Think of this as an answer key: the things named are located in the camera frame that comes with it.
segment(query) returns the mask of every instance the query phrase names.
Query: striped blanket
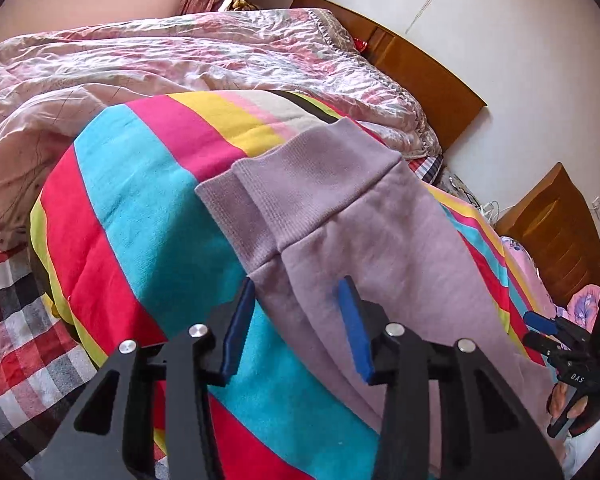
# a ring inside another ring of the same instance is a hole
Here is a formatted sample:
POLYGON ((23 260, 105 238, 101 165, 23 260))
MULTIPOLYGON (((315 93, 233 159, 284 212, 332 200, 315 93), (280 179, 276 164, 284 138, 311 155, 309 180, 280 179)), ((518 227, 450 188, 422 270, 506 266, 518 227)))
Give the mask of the striped blanket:
MULTIPOLYGON (((171 338, 237 290, 244 270, 196 185, 238 158, 339 117, 291 92, 219 91, 139 100, 92 121, 46 181, 32 211, 31 240, 59 315, 75 325, 96 364, 121 340, 171 338)), ((536 308, 519 270, 477 211, 430 190, 520 344, 521 315, 536 308)), ((238 376, 211 393, 228 480, 370 476, 377 435, 307 372, 261 309, 238 376)), ((154 423, 164 451, 160 390, 154 423)))

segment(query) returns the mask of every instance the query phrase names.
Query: plaid fabric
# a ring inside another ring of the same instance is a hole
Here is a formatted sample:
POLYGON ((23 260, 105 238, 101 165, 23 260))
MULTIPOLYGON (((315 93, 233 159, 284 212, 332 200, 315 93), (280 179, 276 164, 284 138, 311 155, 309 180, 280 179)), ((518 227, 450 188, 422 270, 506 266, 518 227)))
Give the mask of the plaid fabric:
POLYGON ((41 296, 26 249, 0 253, 0 450, 34 478, 41 453, 95 373, 41 296))
POLYGON ((409 161, 409 168, 426 184, 431 184, 442 167, 442 155, 426 156, 409 161))

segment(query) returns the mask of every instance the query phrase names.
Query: pink quilt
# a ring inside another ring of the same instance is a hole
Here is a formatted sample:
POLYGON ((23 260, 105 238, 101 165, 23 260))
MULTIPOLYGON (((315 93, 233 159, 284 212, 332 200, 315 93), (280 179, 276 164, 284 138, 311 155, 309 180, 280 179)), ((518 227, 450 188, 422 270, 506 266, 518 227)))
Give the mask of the pink quilt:
POLYGON ((422 108, 357 54, 325 10, 215 12, 83 27, 0 44, 0 249, 24 224, 49 171, 105 107, 217 89, 304 92, 386 126, 405 158, 438 155, 422 108))

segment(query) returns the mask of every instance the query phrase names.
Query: metal screw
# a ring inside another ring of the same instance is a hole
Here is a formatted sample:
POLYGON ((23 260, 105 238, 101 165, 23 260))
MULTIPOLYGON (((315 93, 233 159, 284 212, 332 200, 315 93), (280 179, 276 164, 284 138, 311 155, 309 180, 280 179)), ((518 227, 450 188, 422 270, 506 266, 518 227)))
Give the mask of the metal screw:
POLYGON ((400 323, 389 323, 384 327, 384 331, 392 337, 400 337, 404 334, 404 326, 400 323))
POLYGON ((458 341, 458 349, 465 354, 470 354, 475 351, 476 348, 475 343, 470 339, 461 339, 458 341))
POLYGON ((194 326, 189 327, 189 335, 194 338, 202 337, 207 332, 209 332, 209 329, 202 323, 196 323, 194 326))
POLYGON ((121 354, 131 354, 131 352, 133 352, 137 346, 138 345, 133 339, 127 339, 126 341, 120 343, 118 350, 120 350, 121 354))

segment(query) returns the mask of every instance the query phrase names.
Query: wooden bed frame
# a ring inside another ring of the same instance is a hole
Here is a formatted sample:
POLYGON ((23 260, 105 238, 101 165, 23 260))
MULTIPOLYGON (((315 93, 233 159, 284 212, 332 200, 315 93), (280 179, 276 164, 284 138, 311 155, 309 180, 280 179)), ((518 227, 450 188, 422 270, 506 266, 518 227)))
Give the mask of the wooden bed frame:
POLYGON ((454 74, 398 34, 327 0, 293 0, 292 8, 328 9, 352 37, 368 43, 363 56, 406 88, 420 103, 443 150, 486 103, 454 74))
POLYGON ((555 304, 566 306, 583 286, 600 285, 598 231, 586 200, 560 162, 495 229, 522 243, 555 304))

